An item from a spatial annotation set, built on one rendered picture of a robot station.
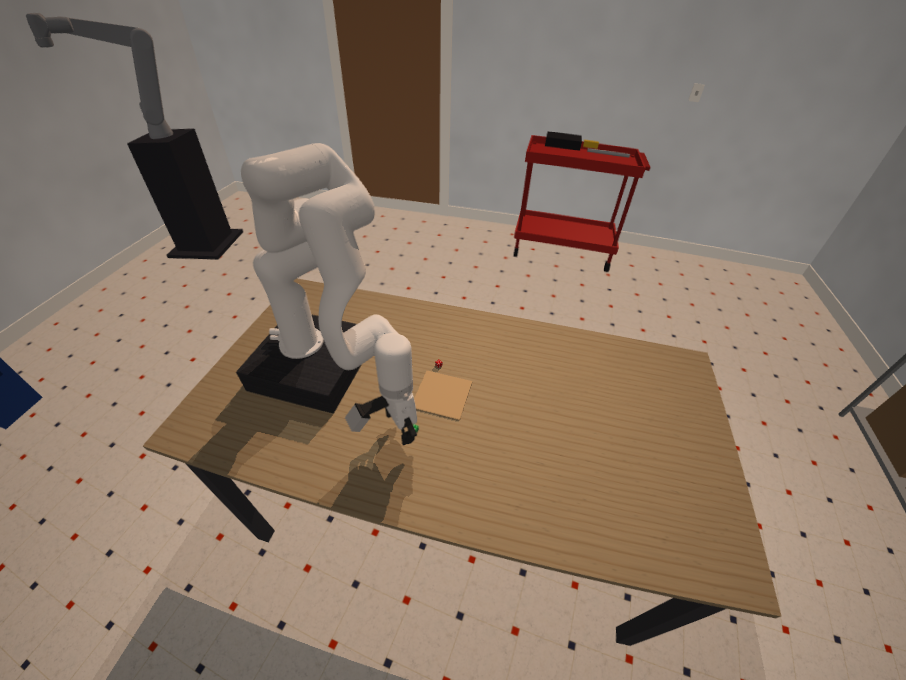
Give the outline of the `tan flat mat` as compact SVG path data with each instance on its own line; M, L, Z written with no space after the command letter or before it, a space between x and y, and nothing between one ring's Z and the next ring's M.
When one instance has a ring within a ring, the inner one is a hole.
M417 410L460 420L472 381L426 371L415 395Z

